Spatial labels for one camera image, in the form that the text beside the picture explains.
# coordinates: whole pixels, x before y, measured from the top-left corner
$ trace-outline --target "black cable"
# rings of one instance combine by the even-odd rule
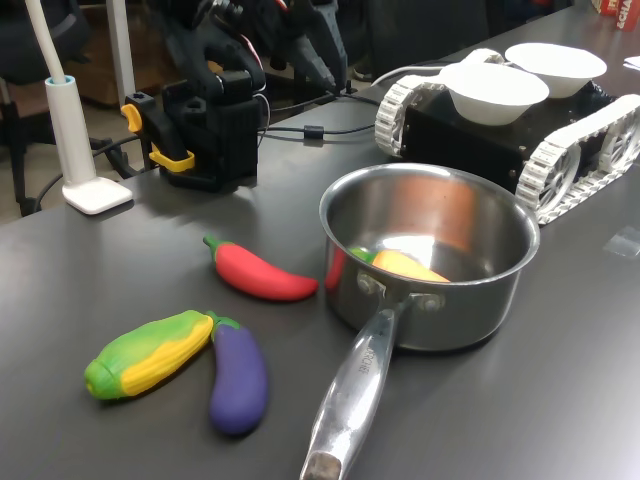
[[[40,191],[40,193],[36,197],[36,203],[33,206],[33,213],[36,213],[40,209],[40,204],[42,203],[42,199],[44,198],[44,196],[47,194],[49,190],[51,190],[51,187],[53,187],[56,183],[58,183],[58,180],[60,180],[61,178],[62,178],[62,174],[59,173],[54,178],[52,178],[49,181],[49,183],[47,183],[45,187]]]
[[[370,128],[375,127],[375,123],[371,125],[365,125],[364,127],[351,128],[348,130],[324,130],[324,127],[315,126],[315,125],[305,125],[304,128],[298,127],[270,127],[269,132],[293,132],[293,133],[302,133],[305,138],[313,138],[313,139],[322,139],[324,135],[347,135],[349,133],[357,133],[362,132],[364,130],[369,130]]]
[[[107,150],[111,150],[112,148],[119,147],[120,145],[122,145],[124,143],[133,142],[134,140],[138,140],[138,136],[137,135],[132,135],[131,137],[122,138],[122,139],[120,139],[120,140],[118,140],[116,142],[110,143],[109,145],[105,145],[104,147],[99,148],[98,150],[93,152],[93,158],[96,158],[98,155],[103,154]],[[36,197],[36,202],[35,202],[34,207],[33,207],[33,213],[36,213],[40,209],[40,204],[42,203],[42,199],[44,198],[44,196],[47,194],[47,192],[49,190],[51,190],[51,187],[53,187],[56,183],[58,183],[58,181],[61,178],[62,178],[62,173],[60,173],[60,174],[56,175],[54,178],[52,178],[49,181],[49,183],[47,183],[44,186],[44,188],[42,190],[40,190],[40,193]]]
[[[351,98],[352,100],[357,100],[359,102],[368,103],[369,105],[375,105],[376,107],[380,106],[380,102],[378,102],[377,100],[373,100],[372,98],[364,98],[358,95],[353,95],[351,93],[341,93],[340,96]]]
[[[314,103],[322,102],[325,100],[333,100],[335,98],[336,96],[333,93],[327,93],[326,95],[323,95],[321,97],[313,98],[311,100],[307,100],[306,102],[297,103],[295,105],[289,105],[288,107],[272,108],[271,113],[273,114],[279,112],[288,112],[289,110],[295,110],[297,108],[306,107],[308,105],[313,105]]]
[[[102,155],[107,150],[111,150],[112,148],[119,147],[124,143],[129,143],[129,142],[133,142],[134,140],[138,140],[138,138],[139,137],[137,135],[131,135],[130,137],[121,138],[120,140],[112,142],[109,145],[105,145],[104,147],[99,148],[98,150],[93,152],[93,158],[96,158],[98,155]]]
[[[369,130],[370,128],[375,127],[376,124],[372,123],[371,125],[366,125],[364,127],[352,128],[350,130],[326,130],[325,135],[347,135],[348,133],[357,133],[362,132],[364,130]]]

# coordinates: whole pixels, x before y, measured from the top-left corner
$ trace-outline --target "white lamp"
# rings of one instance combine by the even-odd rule
[[[51,75],[45,87],[64,177],[62,195],[67,203],[88,215],[128,202],[133,197],[131,190],[96,176],[76,80],[62,70],[40,0],[26,0],[26,4]]]

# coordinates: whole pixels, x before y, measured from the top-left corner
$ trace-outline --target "yellow bracket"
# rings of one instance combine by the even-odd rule
[[[129,121],[129,131],[131,133],[138,133],[142,130],[142,117],[135,106],[127,103],[120,107],[120,111],[125,117],[127,117],[127,120]]]
[[[184,172],[185,170],[193,168],[196,164],[196,157],[189,150],[187,150],[189,156],[184,160],[171,160],[170,158],[162,155],[155,145],[151,145],[153,147],[153,152],[149,154],[149,158],[173,173]]]

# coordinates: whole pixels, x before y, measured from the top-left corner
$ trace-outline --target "toy eggplant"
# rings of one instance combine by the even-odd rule
[[[264,416],[269,396],[266,364],[249,330],[230,318],[207,313],[215,318],[211,339],[216,352],[209,416],[221,432],[241,435]]]

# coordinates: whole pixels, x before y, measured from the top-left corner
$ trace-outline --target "white track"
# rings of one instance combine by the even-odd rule
[[[463,62],[493,61],[491,50],[473,51]],[[399,157],[405,112],[430,92],[445,90],[440,75],[407,75],[387,92],[376,116],[375,138],[389,155]],[[577,179],[580,144],[606,133],[597,170]],[[551,133],[525,162],[516,197],[537,215],[552,222],[625,173],[640,152],[640,95],[624,95],[600,111]]]

